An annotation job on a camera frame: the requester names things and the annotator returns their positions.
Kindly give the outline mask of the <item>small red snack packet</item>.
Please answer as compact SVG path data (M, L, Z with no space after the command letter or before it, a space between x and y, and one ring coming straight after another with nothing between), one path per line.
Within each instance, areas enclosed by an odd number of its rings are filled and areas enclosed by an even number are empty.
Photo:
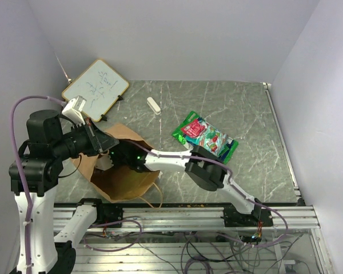
M181 131L190 138L197 138L206 130L207 125L202 120L194 119L189 124L183 126Z

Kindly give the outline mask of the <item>teal Fox's mint candy bag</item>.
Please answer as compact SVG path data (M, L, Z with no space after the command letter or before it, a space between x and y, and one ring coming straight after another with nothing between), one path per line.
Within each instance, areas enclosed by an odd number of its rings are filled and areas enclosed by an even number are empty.
M227 134L213 127L211 124L207 122L205 123L207 125L207 128L201 134L201 136L197 138L190 138L186 136L186 139L193 145L201 146L209 152L211 152L212 154L214 154L215 156L218 156L224 148L228 136Z

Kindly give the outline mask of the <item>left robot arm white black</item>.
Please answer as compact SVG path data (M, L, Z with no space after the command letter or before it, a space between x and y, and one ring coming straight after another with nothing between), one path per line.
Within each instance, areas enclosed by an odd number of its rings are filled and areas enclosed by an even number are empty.
M54 235L54 200L63 161L98 156L119 143L90 119L64 134L60 117L56 110L32 113L26 122L29 138L14 149L17 155L9 175L21 222L21 246L13 273L71 273L77 244L90 226L105 221L101 200L83 198L64 229Z

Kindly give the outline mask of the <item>brown paper bag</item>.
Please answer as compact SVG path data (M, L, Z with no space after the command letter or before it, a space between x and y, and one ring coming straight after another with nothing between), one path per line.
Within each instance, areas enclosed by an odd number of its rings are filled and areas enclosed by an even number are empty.
M144 150L135 146L134 143L147 150L152 150L153 146L136 132L120 123L113 125L105 132L119 139L119 145L113 147L109 152L101 154L110 156L113 162L112 168L106 171L98 170L95 168L95 163L99 155L82 155L81 159L71 160L80 174L103 198L112 203L141 198L152 187L158 190L156 180L159 171L149 172L142 168L137 169L135 166L142 162Z

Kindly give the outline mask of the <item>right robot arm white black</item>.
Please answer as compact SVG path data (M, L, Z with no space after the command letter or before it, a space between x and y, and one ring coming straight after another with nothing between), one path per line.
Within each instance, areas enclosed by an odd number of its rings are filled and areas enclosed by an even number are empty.
M244 224L255 225L261 218L260 202L233 180L229 167L201 146L168 152L148 150L134 141L120 140L109 151L109 157L115 166L127 166L138 173L162 170L184 172L199 188L227 197Z

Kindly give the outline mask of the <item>green cassava chips bag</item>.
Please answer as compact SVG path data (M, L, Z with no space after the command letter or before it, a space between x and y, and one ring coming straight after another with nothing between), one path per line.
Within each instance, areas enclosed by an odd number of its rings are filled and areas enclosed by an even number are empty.
M227 164L238 147L238 141L208 123L195 111L191 111L185 120L171 134L187 149L201 146Z

